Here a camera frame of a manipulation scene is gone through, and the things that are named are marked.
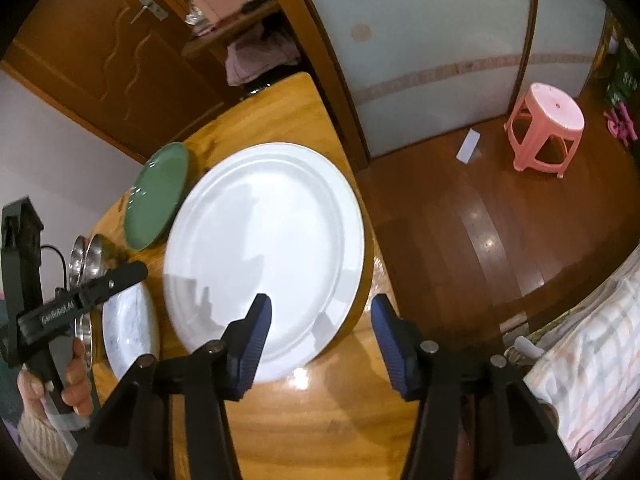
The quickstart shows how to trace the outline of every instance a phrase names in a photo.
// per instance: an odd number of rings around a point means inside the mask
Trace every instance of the finger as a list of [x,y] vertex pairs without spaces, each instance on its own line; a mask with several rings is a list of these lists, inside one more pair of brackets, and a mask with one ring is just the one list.
[[74,411],[80,416],[89,416],[94,410],[94,402],[91,397],[74,406]]
[[86,363],[81,357],[76,357],[65,370],[66,386],[79,384],[86,379]]
[[74,338],[74,357],[84,356],[84,345],[77,337]]
[[25,408],[33,410],[38,416],[45,417],[40,399],[44,397],[42,382],[27,370],[21,370],[18,374],[18,391],[22,397]]
[[82,383],[68,386],[62,390],[62,400],[69,406],[77,406],[91,398],[91,383],[85,380]]

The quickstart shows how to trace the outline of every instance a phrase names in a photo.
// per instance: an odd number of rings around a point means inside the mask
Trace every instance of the stainless steel bowl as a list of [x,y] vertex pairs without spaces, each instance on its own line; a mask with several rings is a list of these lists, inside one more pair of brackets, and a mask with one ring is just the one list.
[[84,345],[84,362],[86,362],[87,370],[90,370],[91,365],[94,363],[94,334],[92,330],[91,315],[87,313],[76,318],[76,325],[74,328],[76,337]]
[[76,238],[74,248],[71,249],[69,258],[69,286],[78,286],[82,281],[82,268],[84,266],[84,256],[86,255],[86,238],[79,236]]
[[94,235],[86,248],[81,283],[105,275],[107,270],[114,269],[122,263],[123,256],[107,238],[101,234]]

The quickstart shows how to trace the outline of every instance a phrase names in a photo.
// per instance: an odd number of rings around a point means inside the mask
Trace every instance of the person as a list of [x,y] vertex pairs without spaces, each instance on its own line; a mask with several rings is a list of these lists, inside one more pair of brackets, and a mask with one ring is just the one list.
[[[62,400],[78,415],[89,416],[94,410],[91,382],[84,361],[84,346],[74,339],[74,358],[65,371],[66,387]],[[42,407],[44,386],[24,368],[18,375],[18,389],[24,411],[18,424],[20,451],[42,480],[60,480],[71,460],[62,437],[51,426]]]

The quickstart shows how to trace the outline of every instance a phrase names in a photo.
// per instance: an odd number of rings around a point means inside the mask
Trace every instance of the brown door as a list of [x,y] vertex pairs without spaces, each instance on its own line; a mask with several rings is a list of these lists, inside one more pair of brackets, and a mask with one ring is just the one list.
[[189,27],[163,0],[160,21],[138,0],[41,0],[4,60],[50,101],[148,158],[238,102],[222,65],[180,51]]

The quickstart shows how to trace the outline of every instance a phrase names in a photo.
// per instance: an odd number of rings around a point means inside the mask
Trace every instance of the wooden floor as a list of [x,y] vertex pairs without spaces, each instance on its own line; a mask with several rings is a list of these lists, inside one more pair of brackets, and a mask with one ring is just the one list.
[[564,179],[513,169],[504,118],[372,161],[357,174],[402,315],[450,348],[503,349],[499,325],[535,330],[577,304],[640,240],[640,178],[606,130],[604,89],[578,104],[586,127]]

